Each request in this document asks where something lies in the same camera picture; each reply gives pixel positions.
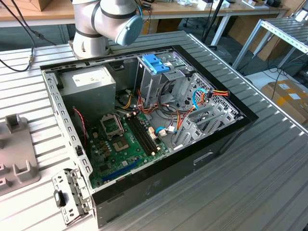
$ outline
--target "wooden table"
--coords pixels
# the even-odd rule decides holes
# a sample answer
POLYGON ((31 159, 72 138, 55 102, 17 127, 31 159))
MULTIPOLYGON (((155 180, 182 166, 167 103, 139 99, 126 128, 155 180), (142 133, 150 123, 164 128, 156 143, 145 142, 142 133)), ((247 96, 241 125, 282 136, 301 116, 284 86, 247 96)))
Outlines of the wooden table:
MULTIPOLYGON (((12 11, 17 14, 17 11, 11 7, 12 11)), ((235 15, 261 15, 261 14, 278 14, 277 18, 282 18, 289 10, 287 7, 255 10, 237 0, 231 4, 229 8, 220 9, 218 16, 223 16, 219 28, 211 45, 217 45, 229 19, 235 15)), ((21 9, 24 18, 31 26, 38 25, 58 25, 58 24, 73 24, 74 11, 70 0, 53 0, 43 12, 36 12, 21 9)), ((192 6, 181 6, 177 2, 155 2, 152 4, 151 20, 167 19, 167 18, 193 18, 193 17, 208 17, 210 9, 202 10, 197 4, 192 6)), ((148 19, 149 13, 144 11, 144 19, 148 19)), ((0 9, 0 27, 20 26, 14 18, 6 11, 0 9)))

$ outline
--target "yellow wire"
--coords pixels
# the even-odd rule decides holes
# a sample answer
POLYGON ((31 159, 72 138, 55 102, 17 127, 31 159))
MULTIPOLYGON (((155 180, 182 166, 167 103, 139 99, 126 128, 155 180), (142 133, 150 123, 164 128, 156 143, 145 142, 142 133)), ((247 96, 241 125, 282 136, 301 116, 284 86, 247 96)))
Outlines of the yellow wire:
POLYGON ((128 103, 124 107, 122 107, 122 109, 127 109, 130 106, 130 101, 131 101, 131 95, 129 96, 128 103))
POLYGON ((228 91, 222 91, 222 90, 213 90, 215 92, 221 92, 221 93, 228 93, 228 91))

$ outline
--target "motherboard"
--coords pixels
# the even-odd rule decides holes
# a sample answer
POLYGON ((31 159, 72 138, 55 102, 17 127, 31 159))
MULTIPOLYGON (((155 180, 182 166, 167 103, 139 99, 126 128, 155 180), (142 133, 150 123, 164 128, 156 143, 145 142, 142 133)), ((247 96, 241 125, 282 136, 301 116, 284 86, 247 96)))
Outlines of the motherboard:
POLYGON ((151 130, 143 113, 104 116, 89 132, 92 187, 100 187, 168 153, 167 146, 159 137, 153 137, 151 130))

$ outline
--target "blue pcie slot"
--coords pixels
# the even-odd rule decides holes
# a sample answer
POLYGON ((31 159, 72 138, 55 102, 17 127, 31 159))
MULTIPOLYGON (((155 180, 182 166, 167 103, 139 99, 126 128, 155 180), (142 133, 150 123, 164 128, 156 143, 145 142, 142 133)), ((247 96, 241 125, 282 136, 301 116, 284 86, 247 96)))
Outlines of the blue pcie slot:
POLYGON ((113 179, 115 177, 118 177, 118 176, 122 175, 123 173, 125 173, 125 172, 127 172, 129 170, 132 170, 134 167, 136 167, 136 165, 137 165, 137 163, 139 161, 140 161, 140 159, 136 160, 134 163, 132 163, 132 164, 130 164, 130 165, 124 167, 124 168, 119 169, 118 171, 115 171, 115 172, 113 172, 113 173, 103 177, 103 179, 102 179, 103 182, 107 181, 107 180, 111 180, 111 179, 113 179))

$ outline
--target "metal hinge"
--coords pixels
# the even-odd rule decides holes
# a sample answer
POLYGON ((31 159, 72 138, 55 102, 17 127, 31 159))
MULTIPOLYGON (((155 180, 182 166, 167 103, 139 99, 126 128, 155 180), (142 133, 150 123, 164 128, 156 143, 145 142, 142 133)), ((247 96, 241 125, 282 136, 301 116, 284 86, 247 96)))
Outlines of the metal hinge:
POLYGON ((71 225, 93 209, 87 185, 78 168, 64 169, 52 178, 54 199, 66 225, 71 225))

